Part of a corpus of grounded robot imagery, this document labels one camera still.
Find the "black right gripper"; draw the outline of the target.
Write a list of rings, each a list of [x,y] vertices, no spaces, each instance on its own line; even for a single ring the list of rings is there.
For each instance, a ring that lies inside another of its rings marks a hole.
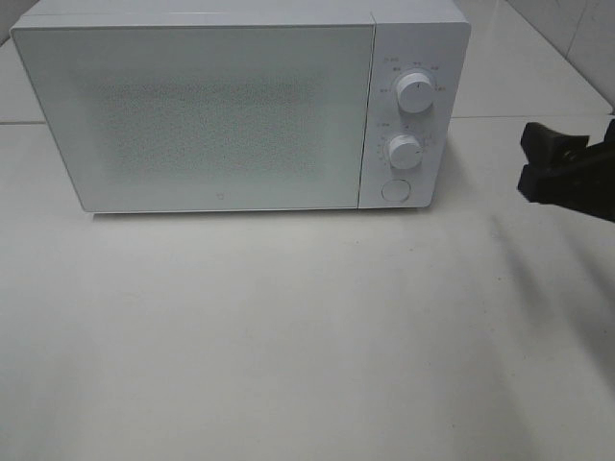
[[[588,135],[560,133],[529,122],[520,144],[528,164],[518,191],[530,203],[552,205],[614,221],[614,120],[603,141],[588,146]]]

